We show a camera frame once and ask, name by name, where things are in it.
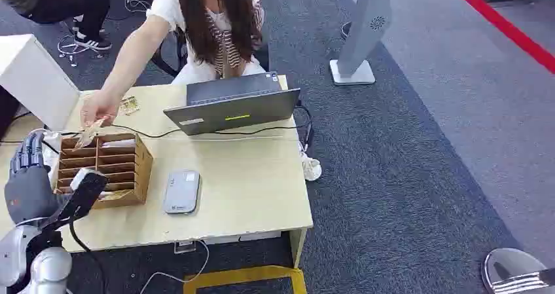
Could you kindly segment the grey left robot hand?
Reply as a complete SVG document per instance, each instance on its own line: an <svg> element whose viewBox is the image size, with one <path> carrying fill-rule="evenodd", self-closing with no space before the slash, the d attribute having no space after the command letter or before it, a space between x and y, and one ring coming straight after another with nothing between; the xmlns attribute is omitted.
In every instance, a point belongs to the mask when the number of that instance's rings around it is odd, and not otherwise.
<svg viewBox="0 0 555 294"><path fill-rule="evenodd" d="M4 188L7 211L16 224L54 215L70 199L54 193L43 159L44 130L34 130L19 144L10 160Z"/></svg>

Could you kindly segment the person's right hand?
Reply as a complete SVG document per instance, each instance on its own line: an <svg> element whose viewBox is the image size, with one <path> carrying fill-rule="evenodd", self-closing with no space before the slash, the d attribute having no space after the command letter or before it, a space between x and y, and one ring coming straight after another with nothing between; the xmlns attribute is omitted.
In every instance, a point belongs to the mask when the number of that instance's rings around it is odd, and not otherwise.
<svg viewBox="0 0 555 294"><path fill-rule="evenodd" d="M83 128L88 128L98 120L103 120L102 127L111 126L120 108L122 96L98 90L87 97L81 108L81 124Z"/></svg>

